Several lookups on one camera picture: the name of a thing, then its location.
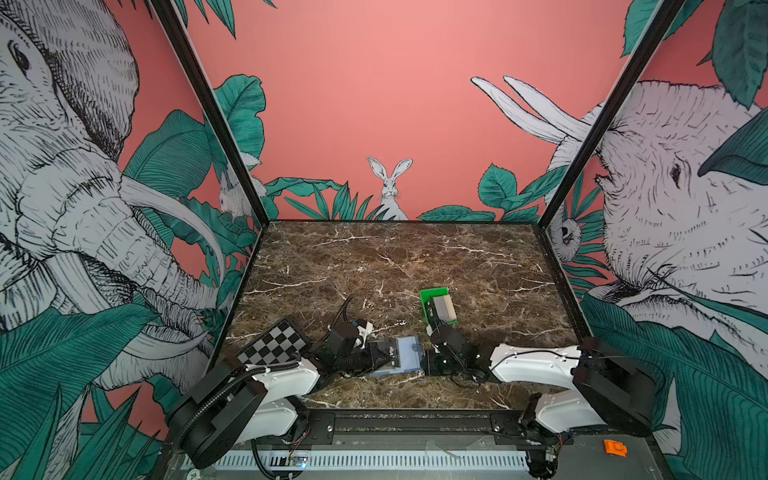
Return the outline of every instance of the white side panel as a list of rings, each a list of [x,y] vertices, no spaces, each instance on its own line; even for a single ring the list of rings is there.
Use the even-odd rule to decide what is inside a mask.
[[[575,427],[605,425],[578,390],[542,395],[536,404],[536,421],[554,433]]]
[[[282,435],[296,421],[296,410],[285,399],[262,403],[245,425],[237,442],[258,439],[265,435]]]
[[[502,343],[491,354],[489,368],[493,368],[493,374],[502,382],[546,383],[573,389],[571,369],[578,365],[580,356],[576,345],[536,349]]]
[[[298,368],[285,372],[269,372],[254,375],[253,379],[262,382],[268,392],[262,404],[284,399],[291,395],[306,395],[317,383],[320,374],[307,359],[301,359]]]

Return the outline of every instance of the rabbit illustration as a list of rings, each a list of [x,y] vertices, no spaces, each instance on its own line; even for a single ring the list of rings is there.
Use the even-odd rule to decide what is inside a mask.
[[[382,220],[408,220],[406,214],[404,214],[403,211],[400,210],[400,207],[398,207],[397,200],[395,200],[398,195],[397,187],[395,187],[395,180],[413,165],[413,160],[405,159],[397,164],[391,177],[387,177],[386,168],[384,168],[384,165],[382,165],[380,161],[373,157],[368,157],[368,163],[371,164],[373,174],[384,180],[384,188],[382,189],[382,210],[386,209],[386,213]]]

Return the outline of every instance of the elephant eye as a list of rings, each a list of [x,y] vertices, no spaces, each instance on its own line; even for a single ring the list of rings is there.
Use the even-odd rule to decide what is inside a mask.
[[[674,184],[677,186],[677,188],[680,188],[680,165],[675,164],[670,171],[670,175],[672,176],[672,180],[674,181]]]
[[[27,55],[24,55],[18,48],[18,44],[13,41],[8,43],[8,50],[11,52],[17,66],[22,70],[22,73],[26,77],[27,71],[29,70],[29,59],[27,58]]]

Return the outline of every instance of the elephant ear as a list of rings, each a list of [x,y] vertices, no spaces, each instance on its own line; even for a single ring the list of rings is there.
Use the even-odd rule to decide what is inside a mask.
[[[125,33],[104,1],[0,0],[0,13],[35,43],[92,140],[117,160],[139,80]]]

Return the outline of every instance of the rabbit ear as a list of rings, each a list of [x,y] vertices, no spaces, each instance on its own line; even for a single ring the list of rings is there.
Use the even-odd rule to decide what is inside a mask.
[[[406,158],[405,160],[401,161],[399,164],[397,164],[397,167],[395,167],[395,171],[392,172],[392,178],[397,178],[404,174],[406,170],[411,167],[411,165],[413,165],[413,160],[410,158]]]
[[[384,168],[384,165],[382,165],[382,163],[376,160],[374,157],[367,158],[368,163],[371,164],[371,170],[373,170],[373,174],[382,180],[386,180],[386,168]]]

